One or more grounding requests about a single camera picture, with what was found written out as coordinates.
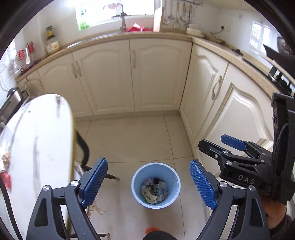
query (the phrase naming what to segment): blue trash can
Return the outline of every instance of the blue trash can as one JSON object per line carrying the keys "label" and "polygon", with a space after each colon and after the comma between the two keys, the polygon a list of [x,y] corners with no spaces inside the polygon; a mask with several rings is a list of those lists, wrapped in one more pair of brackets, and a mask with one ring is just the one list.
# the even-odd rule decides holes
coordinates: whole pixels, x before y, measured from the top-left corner
{"label": "blue trash can", "polygon": [[[142,188],[143,182],[148,178],[160,178],[168,186],[168,195],[167,198],[159,204],[148,204],[143,199]],[[175,172],[175,170],[163,163],[149,163],[142,166],[136,171],[132,178],[131,190],[135,199],[143,206],[160,209],[168,207],[172,204],[179,195],[180,192],[180,179]]]}

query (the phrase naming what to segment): tile floor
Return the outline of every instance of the tile floor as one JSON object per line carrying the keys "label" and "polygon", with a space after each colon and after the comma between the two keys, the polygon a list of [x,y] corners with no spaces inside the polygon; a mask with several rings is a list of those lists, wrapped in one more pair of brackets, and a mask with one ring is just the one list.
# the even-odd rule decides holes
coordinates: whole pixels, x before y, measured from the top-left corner
{"label": "tile floor", "polygon": [[[156,226],[178,240],[196,240],[205,225],[204,205],[189,175],[192,153],[179,115],[92,120],[76,126],[90,148],[88,165],[105,157],[108,172],[120,178],[105,179],[96,196],[90,220],[98,233],[110,233],[111,240],[141,240],[147,227]],[[143,207],[131,192],[133,174],[150,162],[171,166],[181,180],[180,196],[164,209]]]}

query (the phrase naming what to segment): trash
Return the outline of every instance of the trash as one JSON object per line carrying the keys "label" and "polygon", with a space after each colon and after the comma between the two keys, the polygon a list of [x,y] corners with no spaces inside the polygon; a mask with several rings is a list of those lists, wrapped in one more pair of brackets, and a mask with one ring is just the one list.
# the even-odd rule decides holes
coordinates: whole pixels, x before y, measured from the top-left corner
{"label": "trash", "polygon": [[168,195],[167,184],[159,178],[148,178],[143,182],[142,195],[149,204],[159,204]]}

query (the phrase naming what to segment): table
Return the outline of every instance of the table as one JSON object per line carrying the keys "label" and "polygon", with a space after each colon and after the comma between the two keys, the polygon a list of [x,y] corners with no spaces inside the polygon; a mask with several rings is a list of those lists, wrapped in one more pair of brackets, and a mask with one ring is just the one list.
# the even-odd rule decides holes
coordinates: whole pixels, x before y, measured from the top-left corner
{"label": "table", "polygon": [[[56,94],[42,95],[28,102],[1,133],[0,149],[11,143],[8,170],[11,190],[8,194],[23,239],[26,239],[30,217],[42,187],[65,187],[72,180],[80,179],[74,170],[75,140],[71,108],[63,97]],[[81,174],[81,169],[77,166],[76,169]],[[61,207],[66,223],[66,206]],[[1,192],[0,216],[17,239]]]}

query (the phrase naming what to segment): cabinet door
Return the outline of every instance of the cabinet door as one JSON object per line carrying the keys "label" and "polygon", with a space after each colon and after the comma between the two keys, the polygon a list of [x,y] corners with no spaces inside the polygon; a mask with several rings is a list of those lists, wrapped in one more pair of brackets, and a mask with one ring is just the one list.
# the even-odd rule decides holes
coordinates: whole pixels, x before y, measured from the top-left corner
{"label": "cabinet door", "polygon": [[38,71],[32,72],[18,84],[20,89],[22,91],[26,91],[31,99],[47,93],[42,84]]}
{"label": "cabinet door", "polygon": [[217,178],[220,173],[217,161],[199,151],[200,140],[207,139],[233,154],[244,155],[244,152],[221,143],[220,138],[223,134],[255,142],[272,151],[271,99],[254,81],[231,64],[212,110],[192,144],[194,157]]}
{"label": "cabinet door", "polygon": [[63,96],[70,104],[74,117],[93,115],[71,53],[42,66],[38,72],[46,91]]}
{"label": "cabinet door", "polygon": [[179,110],[192,43],[130,39],[136,111]]}
{"label": "cabinet door", "polygon": [[228,62],[215,53],[193,45],[180,105],[180,114],[191,143],[196,139],[222,85]]}
{"label": "cabinet door", "polygon": [[83,48],[73,57],[94,114],[134,111],[128,40]]}

